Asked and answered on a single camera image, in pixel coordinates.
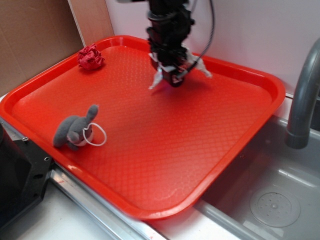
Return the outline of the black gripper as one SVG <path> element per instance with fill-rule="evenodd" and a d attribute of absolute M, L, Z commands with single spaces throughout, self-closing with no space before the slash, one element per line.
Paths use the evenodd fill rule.
<path fill-rule="evenodd" d="M 151 26 L 146 29 L 150 59 L 156 69 L 152 88 L 165 80 L 179 87 L 187 74 L 188 49 L 183 41 L 191 32 L 194 20 L 188 10 L 188 0 L 150 0 L 147 17 Z"/>

